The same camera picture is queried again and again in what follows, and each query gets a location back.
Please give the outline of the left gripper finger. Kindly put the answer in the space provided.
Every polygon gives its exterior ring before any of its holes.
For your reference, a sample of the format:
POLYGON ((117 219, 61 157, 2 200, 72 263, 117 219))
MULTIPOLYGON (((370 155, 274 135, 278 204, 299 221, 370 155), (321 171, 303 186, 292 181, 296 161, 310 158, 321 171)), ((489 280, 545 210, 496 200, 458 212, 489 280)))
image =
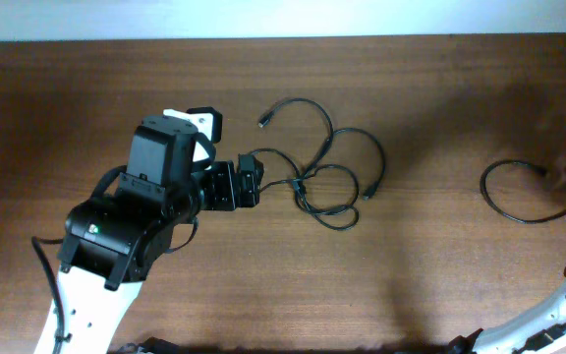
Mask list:
POLYGON ((259 203, 259 187, 241 187, 239 193, 239 207, 256 207, 259 203))
POLYGON ((240 154, 237 173, 243 187, 259 187, 264 175, 263 164, 251 154, 240 154))

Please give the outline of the black cable silver plug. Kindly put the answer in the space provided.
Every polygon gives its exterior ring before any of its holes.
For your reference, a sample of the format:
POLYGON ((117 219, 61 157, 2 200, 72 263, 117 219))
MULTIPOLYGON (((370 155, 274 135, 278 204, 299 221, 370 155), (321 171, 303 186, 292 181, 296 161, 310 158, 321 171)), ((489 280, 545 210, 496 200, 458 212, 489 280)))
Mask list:
POLYGON ((251 150, 249 152, 249 155, 257 156, 260 153, 274 153, 279 157, 283 158, 292 167, 293 176, 291 178, 269 182, 266 185, 262 186, 259 190, 261 192, 264 192, 270 187, 283 185, 283 184, 288 185, 292 189, 293 201, 295 206, 304 214, 311 216, 316 222, 318 222, 323 227, 333 231, 348 231, 358 224, 360 220, 360 211, 356 208, 356 202, 358 201, 359 198, 368 201, 374 197, 374 195, 376 194, 377 190, 380 187, 380 184, 382 183, 385 177, 387 170, 386 153, 379 139, 370 132, 367 132, 360 128, 353 128, 353 127, 332 130, 330 133, 328 133, 324 142, 318 149, 317 155, 305 170, 301 170, 300 167, 291 159, 290 156, 288 156, 283 151, 278 150, 276 148, 272 148, 272 147, 257 148, 251 150), (358 179, 358 176, 355 174, 355 172, 352 169, 336 163, 321 164, 321 161, 327 156, 327 154, 331 150, 333 143, 335 142, 335 138, 344 134, 360 134, 365 136, 373 143, 379 156, 380 168, 379 168, 378 176, 375 178, 375 180, 372 183, 370 183, 364 189, 363 192, 361 192, 360 181, 358 179), (328 207, 317 207, 314 206, 309 201, 306 182, 312 178, 317 177, 318 174, 324 170, 338 170, 346 173, 351 178, 354 192, 353 192, 353 197, 349 201, 343 204, 328 206, 328 207), (334 225, 324 220, 324 218, 327 216, 338 216, 349 211, 353 214, 353 219, 345 225, 334 225))

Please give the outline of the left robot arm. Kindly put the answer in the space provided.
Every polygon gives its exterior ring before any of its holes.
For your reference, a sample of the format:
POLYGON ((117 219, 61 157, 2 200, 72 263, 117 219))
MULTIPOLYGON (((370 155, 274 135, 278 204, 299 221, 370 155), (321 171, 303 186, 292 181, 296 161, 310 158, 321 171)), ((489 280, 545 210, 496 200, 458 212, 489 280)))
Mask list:
POLYGON ((127 164, 69 212, 58 269, 43 266, 52 305, 36 352, 107 352, 153 263, 176 252, 176 225, 196 226, 203 210, 258 204, 263 165, 251 154, 216 160, 221 127, 212 107, 141 121, 127 164))

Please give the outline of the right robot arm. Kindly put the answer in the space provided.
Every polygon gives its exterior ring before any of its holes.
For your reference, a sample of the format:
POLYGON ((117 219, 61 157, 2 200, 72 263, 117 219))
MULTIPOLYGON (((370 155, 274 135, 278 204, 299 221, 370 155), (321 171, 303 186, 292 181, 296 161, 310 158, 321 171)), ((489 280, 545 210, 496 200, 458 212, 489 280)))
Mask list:
MULTIPOLYGON (((540 224, 561 218, 566 209, 540 219, 522 219, 503 211, 490 197, 486 181, 493 169, 502 165, 524 166, 544 176, 547 169, 517 159, 490 164, 480 178, 480 192, 485 202, 502 216, 523 224, 540 224)), ((566 347, 566 266, 563 283, 545 300, 509 322, 478 329, 468 336, 457 336, 442 351, 456 354, 549 354, 566 347)))

